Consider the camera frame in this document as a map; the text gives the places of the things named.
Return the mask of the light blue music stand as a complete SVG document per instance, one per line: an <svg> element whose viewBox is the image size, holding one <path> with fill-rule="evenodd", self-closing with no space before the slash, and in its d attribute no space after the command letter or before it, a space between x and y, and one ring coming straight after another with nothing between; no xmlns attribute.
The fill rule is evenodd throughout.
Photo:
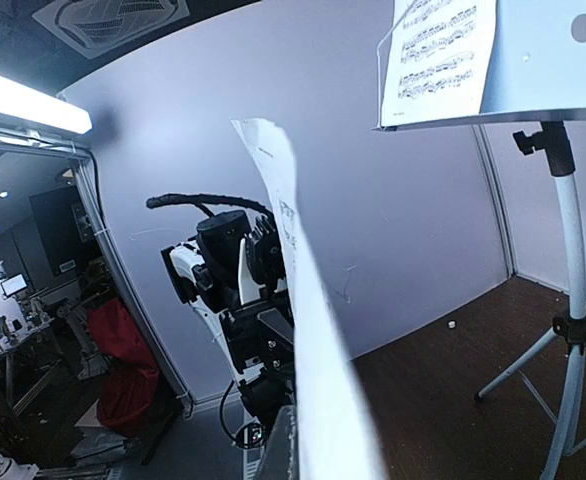
<svg viewBox="0 0 586 480"><path fill-rule="evenodd" d="M543 153L554 180L568 268L569 305L550 329L502 372L524 366L556 339L567 346L567 368L558 410L550 413L555 430L542 477L555 477L563 457L582 448L576 440L586 365L586 254L576 166L566 125L586 121L586 1L495 1L497 27L481 105L475 116L383 128L379 124L392 23L379 41L377 127L401 131L444 126L536 122L533 133L513 138L525 155Z"/></svg>

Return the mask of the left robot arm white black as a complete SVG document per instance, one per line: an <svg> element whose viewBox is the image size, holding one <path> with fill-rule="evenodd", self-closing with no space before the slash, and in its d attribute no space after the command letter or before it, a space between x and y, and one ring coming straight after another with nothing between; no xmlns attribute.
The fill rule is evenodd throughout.
<svg viewBox="0 0 586 480"><path fill-rule="evenodd" d="M246 411L270 431L295 397L294 318L274 214L250 199L166 193L148 209L189 205L204 218L162 250L179 300L214 336Z"/></svg>

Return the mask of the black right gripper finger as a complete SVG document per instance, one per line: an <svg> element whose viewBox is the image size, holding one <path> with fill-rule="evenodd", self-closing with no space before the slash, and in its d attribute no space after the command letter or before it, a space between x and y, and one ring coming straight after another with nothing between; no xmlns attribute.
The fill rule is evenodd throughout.
<svg viewBox="0 0 586 480"><path fill-rule="evenodd" d="M298 480L298 422L297 409L287 405L280 409L257 472L256 480Z"/></svg>

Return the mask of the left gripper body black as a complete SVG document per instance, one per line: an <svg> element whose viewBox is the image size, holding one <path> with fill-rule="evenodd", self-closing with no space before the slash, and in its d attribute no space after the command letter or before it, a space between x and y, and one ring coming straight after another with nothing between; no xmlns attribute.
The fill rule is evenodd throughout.
<svg viewBox="0 0 586 480"><path fill-rule="evenodd" d="M220 318L242 403L272 425L295 392L294 320L288 305L249 304Z"/></svg>

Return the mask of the sheet music page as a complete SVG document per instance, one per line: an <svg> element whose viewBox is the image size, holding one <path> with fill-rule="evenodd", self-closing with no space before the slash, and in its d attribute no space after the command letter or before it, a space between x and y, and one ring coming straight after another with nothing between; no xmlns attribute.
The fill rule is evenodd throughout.
<svg viewBox="0 0 586 480"><path fill-rule="evenodd" d="M302 225L292 143L263 118L232 125L262 177L282 245L295 322L300 476L385 479L376 427Z"/></svg>
<svg viewBox="0 0 586 480"><path fill-rule="evenodd" d="M380 126L479 114L496 27L495 1L396 1Z"/></svg>

